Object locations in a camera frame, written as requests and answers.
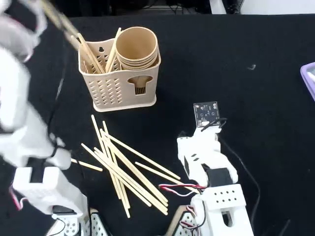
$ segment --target motion-blurred robot arm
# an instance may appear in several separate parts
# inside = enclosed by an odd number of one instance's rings
[[[36,26],[31,30],[15,20],[9,11],[11,1],[0,0],[0,154],[17,167],[13,189],[44,214],[60,220],[49,235],[90,235],[87,197],[61,171],[70,167],[71,154],[60,148],[64,147],[60,138],[47,134],[47,125],[28,101],[31,75],[23,63],[47,27],[41,1],[16,0],[14,4],[32,13]],[[93,219],[92,225],[102,226],[97,215]]]
[[[218,104],[194,104],[194,112],[194,135],[179,137],[177,143],[178,158],[187,176],[206,187],[191,199],[196,229],[201,236],[253,236],[237,171],[221,153],[217,134],[223,119]]]

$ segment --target black cable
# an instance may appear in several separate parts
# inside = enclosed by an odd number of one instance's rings
[[[258,182],[256,181],[256,179],[253,177],[253,175],[250,173],[250,171],[247,169],[246,165],[244,164],[244,162],[242,161],[240,156],[224,141],[224,139],[221,137],[221,135],[220,136],[218,135],[218,137],[219,137],[220,141],[222,142],[222,144],[229,150],[229,152],[231,152],[234,156],[236,156],[236,158],[242,164],[244,170],[246,171],[246,173],[248,174],[248,176],[250,177],[250,179],[252,180],[252,182],[255,184],[255,186],[257,188],[258,197],[257,197],[256,203],[252,209],[252,215],[251,215],[251,226],[252,226],[252,231],[254,232],[254,220],[255,220],[257,208],[258,208],[258,205],[260,202],[260,186],[259,186]]]
[[[61,233],[61,232],[65,229],[65,222],[64,222],[63,220],[59,219],[59,218],[57,218],[57,220],[60,220],[61,222],[63,222],[63,224],[64,224],[63,229],[62,229],[62,230],[60,230],[58,233],[55,233],[55,234],[53,234],[53,235],[49,235],[49,236],[55,236],[55,235],[58,235],[58,234],[60,234],[60,233]]]
[[[284,236],[284,233],[285,233],[285,231],[286,231],[286,229],[288,228],[288,226],[289,226],[290,223],[291,223],[291,220],[288,219],[288,220],[286,221],[284,227],[283,227],[282,230],[280,231],[279,236]]]
[[[220,123],[219,128],[222,128],[226,124],[227,118],[219,118],[210,122],[209,124],[205,125],[205,127],[202,128],[201,132],[205,131],[207,128],[209,128],[210,126],[212,126],[214,123],[217,123],[217,122]]]
[[[53,118],[55,116],[56,110],[58,109],[58,107],[60,105],[59,96],[60,96],[60,93],[61,93],[61,90],[62,90],[62,87],[63,87],[63,82],[64,82],[65,73],[66,73],[67,64],[68,64],[68,47],[65,44],[65,40],[63,40],[63,51],[64,51],[64,56],[63,56],[62,76],[61,76],[60,81],[59,81],[58,90],[57,90],[57,94],[56,94],[56,97],[55,97],[55,103],[54,103],[54,106],[53,106],[53,108],[52,108],[52,110],[50,112],[49,119],[48,119],[48,122],[47,122],[47,137],[50,140],[50,142],[54,144],[54,146],[57,146],[57,140],[56,140],[56,138],[52,139],[51,136],[50,136],[50,134],[51,134],[51,124],[52,124],[52,120],[53,120]]]

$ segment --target wire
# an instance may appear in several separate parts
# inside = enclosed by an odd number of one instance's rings
[[[191,187],[191,188],[195,188],[195,189],[205,189],[206,188],[206,187],[202,187],[198,184],[189,184],[189,183],[188,184],[159,184],[158,187],[162,190],[167,191],[167,192],[175,193],[177,196],[180,196],[180,197],[187,197],[190,194],[193,194],[195,192],[190,191],[187,194],[180,194],[177,191],[170,189],[170,188],[173,188],[173,187]]]
[[[62,230],[60,230],[58,233],[55,233],[55,234],[53,234],[53,235],[49,235],[49,236],[55,236],[55,235],[60,234],[62,231],[64,231],[64,229],[65,229],[65,222],[64,222],[63,220],[59,219],[59,218],[57,218],[57,220],[60,220],[61,222],[63,222],[63,229],[62,229]]]
[[[205,224],[205,222],[206,222],[206,218],[207,218],[207,216],[206,216],[206,205],[205,205],[204,201],[202,201],[202,204],[203,204],[203,212],[204,212],[204,218],[203,218],[202,223],[200,225],[197,225],[196,227],[193,227],[193,228],[181,225],[185,229],[192,230],[192,235],[193,235],[193,231],[194,230],[199,230],[199,228],[201,226],[203,226]]]
[[[56,147],[57,148],[60,148],[60,147],[57,145],[56,138],[52,139],[52,137],[51,137],[51,124],[52,124],[52,120],[55,116],[56,110],[58,109],[58,107],[60,105],[59,97],[60,97],[61,90],[63,88],[64,78],[65,78],[65,74],[66,74],[66,68],[67,68],[67,64],[68,64],[68,48],[65,45],[65,40],[63,40],[63,51],[64,51],[64,57],[63,57],[62,76],[61,76],[60,81],[59,81],[58,90],[57,90],[57,94],[55,97],[55,103],[54,103],[54,106],[50,112],[49,119],[47,122],[47,137],[50,140],[50,142],[55,146],[55,149],[56,149]]]
[[[219,122],[219,128],[221,129],[227,122],[227,118],[219,118],[219,119],[215,119],[214,121],[210,122],[209,124],[205,125],[205,127],[202,128],[201,132],[205,131],[207,128],[209,128],[210,126],[212,126],[214,123]]]
[[[26,197],[22,197],[20,200],[18,200],[18,197],[16,196],[16,194],[14,193],[14,189],[12,184],[9,186],[9,193],[12,197],[12,200],[17,208],[18,211],[22,210],[24,207],[23,202],[28,200]]]
[[[257,208],[258,208],[258,205],[260,202],[260,186],[259,186],[258,182],[256,181],[256,179],[253,177],[253,175],[250,173],[250,171],[247,169],[246,165],[244,164],[244,162],[242,161],[240,156],[226,143],[226,141],[221,137],[221,135],[220,136],[218,135],[218,137],[221,140],[221,142],[223,143],[223,145],[226,146],[226,148],[229,150],[229,152],[231,152],[234,156],[236,156],[236,158],[242,164],[244,170],[246,171],[246,173],[248,174],[248,176],[250,177],[250,179],[252,180],[252,182],[255,184],[255,186],[257,188],[258,196],[256,199],[256,203],[252,209],[252,215],[251,215],[251,226],[252,226],[252,231],[254,232],[254,220],[255,220]]]
[[[279,236],[284,236],[284,233],[285,233],[285,231],[286,231],[286,229],[288,228],[288,226],[289,226],[290,223],[291,223],[291,220],[288,219],[288,220],[286,221],[286,223],[285,223],[283,229],[280,231]]]

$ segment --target plastic utensil holder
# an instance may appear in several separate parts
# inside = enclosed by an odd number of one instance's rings
[[[113,43],[113,38],[102,42],[87,42],[103,68],[106,66]],[[78,60],[79,71],[89,89],[96,111],[108,112],[155,104],[158,68],[161,63],[159,52],[156,62],[150,68],[121,70],[119,61],[115,59],[112,72],[106,74],[96,74],[96,69],[83,60],[80,51],[78,52]],[[150,77],[145,88],[136,88],[135,84],[131,83],[132,78],[140,76]]]

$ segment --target black tablecloth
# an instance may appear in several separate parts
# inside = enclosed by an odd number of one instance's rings
[[[154,106],[101,114],[92,107],[77,55],[70,49],[53,131],[80,160],[98,165],[80,147],[81,142],[98,145],[90,118],[95,114],[99,124],[106,119],[113,136],[187,181],[177,158],[177,135],[182,130],[194,131],[193,103],[218,101],[221,116],[228,118],[222,136],[261,186],[255,235],[278,235],[288,219],[284,236],[306,236],[315,230],[315,104],[300,76],[300,67],[315,60],[314,15],[132,16],[73,22],[88,41],[111,38],[118,27],[149,27],[157,34],[162,58]],[[63,57],[62,35],[50,25],[27,64],[32,74],[30,101],[45,120],[53,105]],[[225,148],[222,151],[238,170],[250,215],[257,190],[235,156]],[[126,154],[131,161],[139,161]],[[4,163],[0,168],[2,235],[43,235],[52,224],[50,216],[28,204],[16,212],[7,194],[14,169]],[[164,182],[143,172],[155,185]],[[80,187],[76,165],[65,174]],[[128,192],[131,219],[127,219],[108,173],[86,170],[86,175],[91,205],[114,236],[164,234],[177,207],[190,201],[190,197],[166,193],[169,215],[164,216]]]

